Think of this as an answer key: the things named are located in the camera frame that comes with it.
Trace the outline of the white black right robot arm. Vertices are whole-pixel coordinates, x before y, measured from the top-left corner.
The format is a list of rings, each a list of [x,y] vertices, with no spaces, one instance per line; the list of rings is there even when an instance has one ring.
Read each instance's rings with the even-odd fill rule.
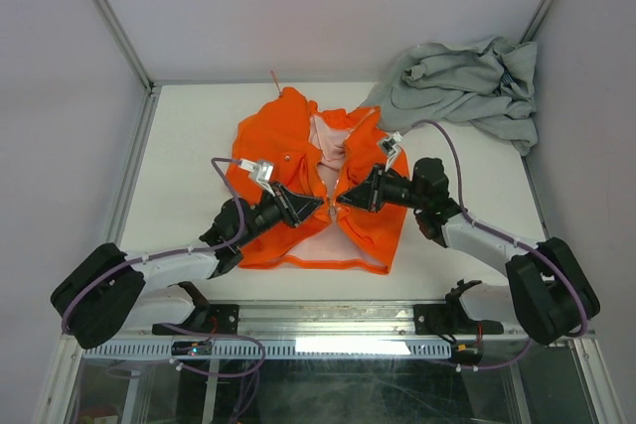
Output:
[[[562,239],[517,238],[478,220],[455,201],[441,160],[423,158],[407,178],[385,165],[373,167],[370,205],[413,211],[419,231],[436,244],[467,254],[500,272],[504,286],[479,280],[450,292],[445,323],[466,332],[478,321],[517,324],[535,342],[549,345],[584,333],[600,301],[569,245]]]

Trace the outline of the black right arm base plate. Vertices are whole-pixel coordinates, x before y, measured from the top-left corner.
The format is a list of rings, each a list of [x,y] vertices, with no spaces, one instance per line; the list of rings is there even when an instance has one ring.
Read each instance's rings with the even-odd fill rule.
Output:
[[[424,335],[503,335],[504,327],[496,321],[470,319],[460,305],[448,303],[415,304],[413,307],[415,333]]]

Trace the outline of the orange zip jacket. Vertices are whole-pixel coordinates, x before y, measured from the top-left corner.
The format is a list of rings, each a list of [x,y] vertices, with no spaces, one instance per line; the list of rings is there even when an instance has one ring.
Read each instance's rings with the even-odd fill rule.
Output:
[[[293,193],[323,200],[299,226],[283,223],[241,250],[240,267],[273,269],[291,264],[306,269],[361,268],[391,271],[406,216],[386,205],[367,212],[338,203],[340,195],[362,184],[386,156],[380,141],[377,106],[322,110],[293,87],[238,125],[232,155],[272,164],[272,179]]]

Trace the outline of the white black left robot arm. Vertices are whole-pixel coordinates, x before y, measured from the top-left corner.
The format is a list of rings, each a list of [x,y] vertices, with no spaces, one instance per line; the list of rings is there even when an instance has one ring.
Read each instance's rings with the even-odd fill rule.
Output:
[[[232,196],[210,228],[190,245],[133,254],[115,243],[99,245],[51,295],[62,330],[85,349],[122,330],[187,333],[209,327],[209,305],[194,282],[235,269],[293,264],[309,269],[388,267],[348,237],[336,222],[339,208],[314,193],[299,193],[261,173],[231,165],[222,175]]]

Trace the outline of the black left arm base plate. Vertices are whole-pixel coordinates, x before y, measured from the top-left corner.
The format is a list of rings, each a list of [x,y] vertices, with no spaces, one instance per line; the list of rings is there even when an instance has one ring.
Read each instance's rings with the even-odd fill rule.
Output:
[[[190,316],[180,324],[155,324],[151,331],[155,336],[231,335],[238,333],[239,305],[209,303],[197,306]]]

